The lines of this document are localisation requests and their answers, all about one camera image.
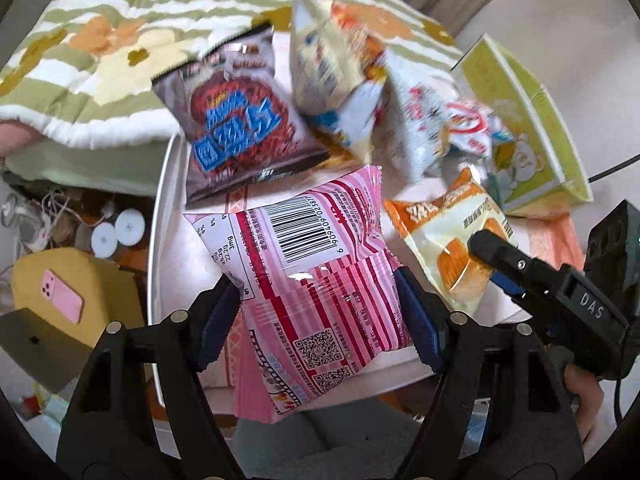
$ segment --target cartoon bear illustration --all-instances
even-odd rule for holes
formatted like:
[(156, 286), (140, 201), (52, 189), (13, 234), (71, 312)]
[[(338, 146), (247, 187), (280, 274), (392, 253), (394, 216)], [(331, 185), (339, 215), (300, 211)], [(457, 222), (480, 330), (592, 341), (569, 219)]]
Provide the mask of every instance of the cartoon bear illustration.
[[(501, 153), (496, 155), (498, 171), (495, 177), (500, 196), (505, 202), (519, 183), (531, 180), (537, 172), (545, 167), (544, 156), (536, 155), (528, 141), (529, 137), (526, 134), (520, 134), (515, 142), (501, 146)], [(505, 155), (511, 156), (508, 160), (504, 160)]]

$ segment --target human hand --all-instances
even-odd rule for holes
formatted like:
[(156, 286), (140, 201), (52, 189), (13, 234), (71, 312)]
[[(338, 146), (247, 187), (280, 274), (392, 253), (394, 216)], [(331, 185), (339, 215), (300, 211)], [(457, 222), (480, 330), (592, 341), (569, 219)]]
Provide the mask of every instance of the human hand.
[(604, 393), (592, 373), (569, 363), (564, 369), (564, 385), (580, 398), (580, 408), (575, 413), (575, 423), (584, 442), (593, 428), (600, 411)]

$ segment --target pink snack bag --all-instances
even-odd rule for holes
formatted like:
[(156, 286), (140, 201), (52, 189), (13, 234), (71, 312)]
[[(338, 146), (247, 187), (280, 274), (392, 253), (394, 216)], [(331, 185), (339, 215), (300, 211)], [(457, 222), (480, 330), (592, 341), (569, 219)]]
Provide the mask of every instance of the pink snack bag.
[[(185, 214), (242, 290), (238, 416), (274, 422), (331, 390), (407, 336), (380, 227), (380, 168), (365, 166), (274, 205)], [(252, 354), (255, 362), (245, 362)], [(270, 398), (256, 410), (260, 376)]]

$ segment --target green striped blanket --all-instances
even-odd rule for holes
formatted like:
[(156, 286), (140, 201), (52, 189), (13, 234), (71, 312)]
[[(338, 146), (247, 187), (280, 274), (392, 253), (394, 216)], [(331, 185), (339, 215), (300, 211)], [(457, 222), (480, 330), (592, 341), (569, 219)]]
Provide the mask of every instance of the green striped blanket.
[[(461, 53), (437, 22), (401, 0), (341, 1), (398, 56), (450, 79)], [(180, 128), (151, 78), (265, 18), (288, 36), (291, 3), (53, 0), (0, 72), (0, 121), (19, 120), (72, 148), (168, 139)], [(276, 49), (276, 66), (278, 57), (288, 71), (288, 55)]]

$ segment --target black cable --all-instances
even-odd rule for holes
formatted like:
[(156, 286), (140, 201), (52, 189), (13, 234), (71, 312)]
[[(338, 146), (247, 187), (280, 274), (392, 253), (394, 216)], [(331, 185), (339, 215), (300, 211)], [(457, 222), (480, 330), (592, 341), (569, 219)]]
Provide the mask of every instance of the black cable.
[(638, 153), (635, 156), (632, 156), (631, 158), (628, 158), (624, 162), (620, 162), (620, 164), (615, 165), (613, 168), (609, 168), (608, 170), (605, 170), (601, 173), (593, 175), (592, 177), (589, 178), (589, 183), (593, 184), (594, 182), (596, 182), (597, 180), (600, 180), (601, 178), (605, 178), (606, 176), (616, 173), (617, 171), (624, 170), (627, 166), (631, 166), (638, 160), (640, 160), (640, 153)]
[(631, 332), (632, 325), (626, 327), (625, 336), (622, 338), (622, 346), (620, 347), (620, 373), (618, 374), (618, 378), (616, 379), (616, 391), (613, 395), (613, 416), (616, 419), (616, 426), (619, 426), (622, 422), (622, 411), (620, 410), (620, 386), (622, 385), (622, 372), (624, 368), (624, 357), (625, 357), (625, 346), (626, 346), (626, 338)]

